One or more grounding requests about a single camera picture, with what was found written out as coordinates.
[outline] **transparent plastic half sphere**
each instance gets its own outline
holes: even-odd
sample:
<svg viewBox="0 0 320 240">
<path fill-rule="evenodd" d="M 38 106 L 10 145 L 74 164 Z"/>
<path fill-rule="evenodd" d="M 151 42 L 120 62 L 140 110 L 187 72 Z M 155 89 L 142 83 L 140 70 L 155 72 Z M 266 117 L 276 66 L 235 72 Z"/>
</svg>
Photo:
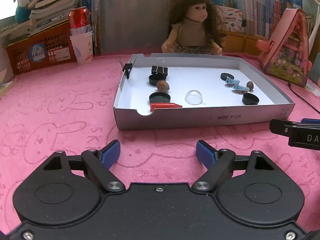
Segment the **transparent plastic half sphere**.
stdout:
<svg viewBox="0 0 320 240">
<path fill-rule="evenodd" d="M 203 101 L 201 93 L 197 90 L 189 91 L 184 100 L 191 105 L 199 105 Z"/>
</svg>

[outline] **orange plastic basket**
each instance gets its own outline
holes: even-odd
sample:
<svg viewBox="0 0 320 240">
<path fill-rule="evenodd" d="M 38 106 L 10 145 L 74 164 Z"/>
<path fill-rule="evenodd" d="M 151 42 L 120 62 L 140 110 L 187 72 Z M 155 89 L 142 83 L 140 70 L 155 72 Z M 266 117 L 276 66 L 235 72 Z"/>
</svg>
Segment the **orange plastic basket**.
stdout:
<svg viewBox="0 0 320 240">
<path fill-rule="evenodd" d="M 76 62 L 68 22 L 6 47 L 15 75 Z"/>
</svg>

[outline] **doll's dress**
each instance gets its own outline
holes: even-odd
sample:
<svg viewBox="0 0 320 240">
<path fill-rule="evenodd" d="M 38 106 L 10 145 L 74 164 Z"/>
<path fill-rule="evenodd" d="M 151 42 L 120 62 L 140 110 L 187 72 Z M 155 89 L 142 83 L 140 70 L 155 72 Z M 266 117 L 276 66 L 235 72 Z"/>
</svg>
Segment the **doll's dress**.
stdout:
<svg viewBox="0 0 320 240">
<path fill-rule="evenodd" d="M 208 45 L 205 37 L 203 23 L 185 18 L 173 24 L 172 29 L 178 34 L 173 45 L 175 53 L 213 54 L 212 46 Z"/>
</svg>

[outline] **pink tablecloth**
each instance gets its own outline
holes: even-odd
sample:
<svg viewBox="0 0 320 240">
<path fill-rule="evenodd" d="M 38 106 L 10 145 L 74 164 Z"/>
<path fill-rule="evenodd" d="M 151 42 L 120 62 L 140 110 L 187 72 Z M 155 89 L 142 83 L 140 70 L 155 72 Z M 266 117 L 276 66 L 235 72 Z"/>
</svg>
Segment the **pink tablecloth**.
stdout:
<svg viewBox="0 0 320 240">
<path fill-rule="evenodd" d="M 258 67 L 255 60 L 247 61 Z M 53 151 L 80 154 L 113 139 L 120 140 L 121 155 L 111 171 L 126 186 L 136 181 L 194 182 L 205 172 L 195 156 L 199 139 L 240 155 L 262 150 L 302 188 L 306 201 L 300 225 L 320 229 L 320 152 L 289 147 L 287 138 L 269 132 L 268 123 L 119 132 L 112 106 L 121 74 L 117 57 L 100 57 L 88 66 L 60 65 L 16 77 L 0 100 L 1 231 L 8 233 L 19 224 L 14 190 Z M 320 118 L 286 82 L 270 78 L 296 102 L 291 120 Z M 320 109 L 313 94 L 293 89 Z"/>
</svg>

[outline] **red soda can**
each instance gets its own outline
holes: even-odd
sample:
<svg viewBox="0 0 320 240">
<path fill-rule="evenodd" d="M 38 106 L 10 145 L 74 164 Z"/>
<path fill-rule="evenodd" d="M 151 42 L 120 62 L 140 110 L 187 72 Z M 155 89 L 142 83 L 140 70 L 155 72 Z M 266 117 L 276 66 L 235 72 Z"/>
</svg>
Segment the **red soda can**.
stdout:
<svg viewBox="0 0 320 240">
<path fill-rule="evenodd" d="M 71 36 L 92 31 L 90 13 L 86 6 L 71 10 L 68 18 Z"/>
</svg>

